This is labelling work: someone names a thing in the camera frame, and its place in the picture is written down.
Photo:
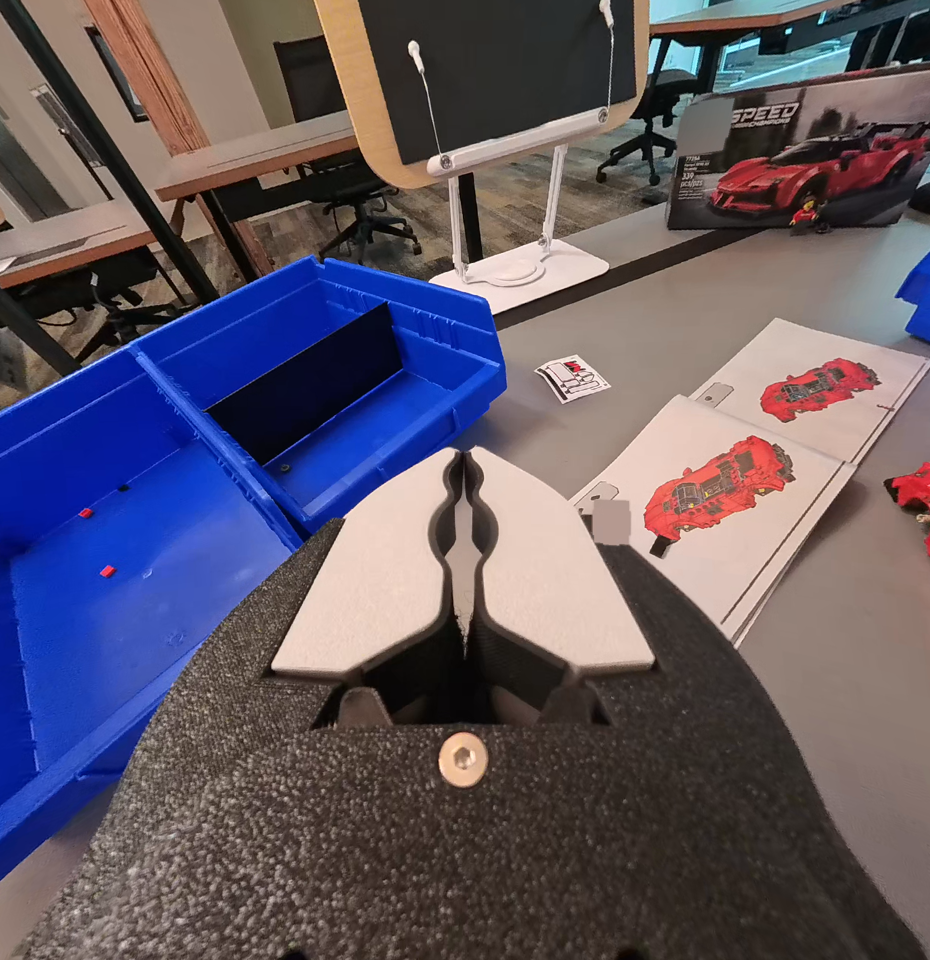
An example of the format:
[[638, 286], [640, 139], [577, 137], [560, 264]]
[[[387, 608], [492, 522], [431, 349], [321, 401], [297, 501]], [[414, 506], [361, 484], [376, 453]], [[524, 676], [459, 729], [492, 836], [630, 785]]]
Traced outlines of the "black bin divider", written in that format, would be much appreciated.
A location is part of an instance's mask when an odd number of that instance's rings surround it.
[[401, 371], [391, 309], [377, 305], [207, 408], [265, 465]]

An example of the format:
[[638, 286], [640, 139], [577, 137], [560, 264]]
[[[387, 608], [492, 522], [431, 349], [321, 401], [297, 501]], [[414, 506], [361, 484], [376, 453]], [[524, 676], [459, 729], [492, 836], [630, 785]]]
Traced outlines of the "black office chair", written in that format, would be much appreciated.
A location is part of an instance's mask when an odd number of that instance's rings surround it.
[[[309, 121], [346, 110], [346, 102], [331, 59], [321, 36], [288, 42], [274, 42], [279, 68], [297, 122]], [[388, 186], [365, 161], [361, 150], [343, 150], [304, 162], [299, 166], [305, 198], [323, 206], [324, 214], [351, 208], [353, 222], [317, 253], [319, 260], [348, 246], [357, 263], [363, 263], [366, 247], [375, 234], [410, 241], [419, 256], [421, 242], [409, 223], [387, 213], [387, 197], [398, 193]]]
[[615, 146], [608, 157], [596, 168], [595, 180], [603, 184], [607, 179], [606, 170], [615, 167], [633, 153], [640, 153], [643, 162], [648, 166], [649, 184], [657, 187], [661, 177], [656, 171], [654, 150], [663, 149], [664, 157], [674, 155], [677, 143], [674, 139], [657, 133], [654, 129], [656, 118], [661, 118], [662, 126], [669, 128], [675, 120], [675, 108], [681, 98], [687, 94], [694, 94], [698, 80], [695, 75], [681, 69], [663, 70], [658, 74], [648, 75], [645, 90], [640, 98], [634, 118], [644, 123], [639, 136]]
[[[170, 302], [146, 305], [137, 285], [156, 278], [165, 281], [174, 295]], [[139, 327], [168, 324], [196, 306], [186, 299], [156, 256], [146, 246], [126, 250], [9, 289], [12, 298], [23, 306], [41, 326], [48, 318], [66, 312], [69, 325], [77, 322], [77, 310], [101, 307], [106, 319], [82, 350], [78, 363], [90, 358], [100, 347], [122, 347], [140, 336]]]

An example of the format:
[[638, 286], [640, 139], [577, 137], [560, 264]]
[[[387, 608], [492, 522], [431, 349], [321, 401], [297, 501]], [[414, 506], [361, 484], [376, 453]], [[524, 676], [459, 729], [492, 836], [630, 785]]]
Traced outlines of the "lego set box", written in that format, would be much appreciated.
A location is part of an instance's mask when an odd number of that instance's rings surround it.
[[673, 232], [789, 229], [802, 198], [834, 229], [900, 220], [930, 163], [930, 62], [710, 93], [679, 125]]

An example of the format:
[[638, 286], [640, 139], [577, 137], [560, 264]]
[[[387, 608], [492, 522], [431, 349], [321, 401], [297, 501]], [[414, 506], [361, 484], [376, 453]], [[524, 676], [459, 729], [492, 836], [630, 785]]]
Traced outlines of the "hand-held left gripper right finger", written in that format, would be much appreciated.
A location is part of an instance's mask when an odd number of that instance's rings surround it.
[[466, 455], [480, 552], [472, 654], [488, 679], [579, 679], [655, 662], [575, 507], [482, 447]]

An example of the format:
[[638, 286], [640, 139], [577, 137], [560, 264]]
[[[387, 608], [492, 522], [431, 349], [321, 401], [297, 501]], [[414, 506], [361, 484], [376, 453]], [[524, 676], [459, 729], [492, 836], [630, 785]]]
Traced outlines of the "red lego car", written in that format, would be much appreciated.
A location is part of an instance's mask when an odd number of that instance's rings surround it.
[[900, 508], [917, 511], [916, 521], [927, 528], [925, 545], [930, 558], [930, 461], [914, 473], [886, 479], [883, 485]]

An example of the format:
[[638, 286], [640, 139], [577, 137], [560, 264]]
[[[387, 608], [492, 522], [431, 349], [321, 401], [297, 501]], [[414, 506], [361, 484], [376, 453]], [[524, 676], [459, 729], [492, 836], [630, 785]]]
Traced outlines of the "small sticker sheet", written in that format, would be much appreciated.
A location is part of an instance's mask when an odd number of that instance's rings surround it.
[[611, 388], [609, 381], [577, 354], [548, 361], [534, 372], [563, 405]]

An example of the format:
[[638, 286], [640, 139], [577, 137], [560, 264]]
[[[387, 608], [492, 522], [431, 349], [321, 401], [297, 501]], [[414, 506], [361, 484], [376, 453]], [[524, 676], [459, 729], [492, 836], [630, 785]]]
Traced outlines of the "blue plastic storage bin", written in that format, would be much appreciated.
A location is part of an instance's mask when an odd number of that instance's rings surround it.
[[930, 343], [930, 252], [910, 271], [896, 296], [914, 306], [905, 333]]

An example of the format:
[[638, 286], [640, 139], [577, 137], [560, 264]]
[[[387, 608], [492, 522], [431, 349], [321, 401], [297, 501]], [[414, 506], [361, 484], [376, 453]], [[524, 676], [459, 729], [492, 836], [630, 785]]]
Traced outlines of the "wooden pillar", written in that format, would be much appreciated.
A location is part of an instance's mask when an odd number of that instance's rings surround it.
[[[171, 157], [209, 147], [210, 140], [141, 4], [85, 1], [84, 5]], [[253, 228], [231, 222], [213, 190], [189, 199], [198, 204], [245, 282], [274, 270]]]

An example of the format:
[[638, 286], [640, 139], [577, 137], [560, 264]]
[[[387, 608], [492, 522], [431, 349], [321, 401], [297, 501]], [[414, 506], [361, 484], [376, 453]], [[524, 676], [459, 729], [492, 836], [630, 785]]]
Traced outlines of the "black metal pole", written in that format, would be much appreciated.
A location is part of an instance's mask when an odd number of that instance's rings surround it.
[[138, 179], [24, 4], [0, 1], [0, 15], [198, 301], [207, 305], [217, 300], [219, 293], [207, 273], [164, 219], [151, 193]]

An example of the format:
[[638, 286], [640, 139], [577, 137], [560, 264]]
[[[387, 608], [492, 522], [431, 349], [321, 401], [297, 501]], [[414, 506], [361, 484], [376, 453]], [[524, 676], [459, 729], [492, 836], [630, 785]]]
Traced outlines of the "open lego instruction booklet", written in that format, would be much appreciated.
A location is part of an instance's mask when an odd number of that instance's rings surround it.
[[667, 402], [571, 498], [627, 505], [626, 543], [739, 645], [930, 357], [774, 318]]

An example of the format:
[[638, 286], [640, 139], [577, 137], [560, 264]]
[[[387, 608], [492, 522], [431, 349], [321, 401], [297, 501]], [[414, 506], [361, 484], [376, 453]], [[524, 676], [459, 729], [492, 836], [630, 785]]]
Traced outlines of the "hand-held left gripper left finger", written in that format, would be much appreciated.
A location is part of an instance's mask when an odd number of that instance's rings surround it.
[[345, 680], [395, 667], [432, 682], [464, 660], [447, 554], [456, 544], [460, 451], [387, 481], [344, 518], [271, 662], [282, 676]]

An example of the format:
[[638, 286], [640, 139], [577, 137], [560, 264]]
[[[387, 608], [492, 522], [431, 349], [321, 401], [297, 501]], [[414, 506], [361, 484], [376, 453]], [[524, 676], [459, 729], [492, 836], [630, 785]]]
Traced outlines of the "blue plastic parts bin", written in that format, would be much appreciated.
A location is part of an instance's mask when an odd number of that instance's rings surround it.
[[292, 551], [127, 351], [0, 414], [0, 880]]

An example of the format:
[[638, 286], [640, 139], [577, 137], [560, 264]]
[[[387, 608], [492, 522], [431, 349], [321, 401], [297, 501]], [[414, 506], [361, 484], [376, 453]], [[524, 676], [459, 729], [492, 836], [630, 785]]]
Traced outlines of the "white book stand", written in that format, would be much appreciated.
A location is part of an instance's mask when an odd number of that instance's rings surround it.
[[[502, 306], [503, 299], [512, 292], [531, 289], [544, 293], [548, 261], [552, 257], [558, 202], [564, 175], [569, 142], [581, 135], [592, 134], [606, 125], [612, 106], [615, 71], [615, 16], [610, 1], [596, 4], [608, 31], [610, 59], [606, 103], [539, 126], [502, 137], [495, 137], [453, 150], [445, 150], [440, 142], [436, 152], [426, 162], [426, 171], [432, 177], [447, 177], [449, 221], [452, 232], [453, 269], [431, 279], [432, 284], [444, 286], [477, 296], [483, 296], [491, 306]], [[461, 180], [467, 172], [492, 161], [505, 160], [527, 149], [552, 144], [553, 159], [543, 217], [542, 231], [535, 244], [522, 246], [494, 256], [473, 266], [466, 258], [462, 245], [464, 228]]]

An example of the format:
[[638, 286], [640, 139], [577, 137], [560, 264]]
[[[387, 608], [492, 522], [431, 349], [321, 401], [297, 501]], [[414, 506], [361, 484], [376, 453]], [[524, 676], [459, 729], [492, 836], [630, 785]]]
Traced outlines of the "black framed wall picture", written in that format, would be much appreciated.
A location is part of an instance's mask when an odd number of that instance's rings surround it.
[[144, 105], [135, 94], [123, 69], [111, 51], [111, 47], [95, 26], [86, 26], [84, 31], [99, 56], [121, 101], [135, 123], [148, 123], [149, 117]]

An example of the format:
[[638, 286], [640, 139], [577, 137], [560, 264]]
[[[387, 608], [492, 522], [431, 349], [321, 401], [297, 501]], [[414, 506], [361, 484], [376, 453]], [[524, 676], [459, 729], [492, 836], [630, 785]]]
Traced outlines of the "wooden office desk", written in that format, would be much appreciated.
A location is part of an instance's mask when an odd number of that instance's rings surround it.
[[157, 243], [134, 206], [115, 199], [0, 231], [0, 289]]
[[156, 194], [164, 202], [201, 201], [243, 281], [254, 282], [274, 267], [244, 222], [305, 199], [301, 182], [264, 188], [259, 178], [357, 147], [351, 118], [343, 110], [176, 155]]
[[930, 1], [735, 1], [722, 2], [653, 22], [654, 74], [662, 71], [674, 44], [700, 49], [698, 76], [713, 80], [721, 51], [751, 34], [759, 36], [759, 54], [779, 55], [806, 49], [887, 23], [930, 11]]

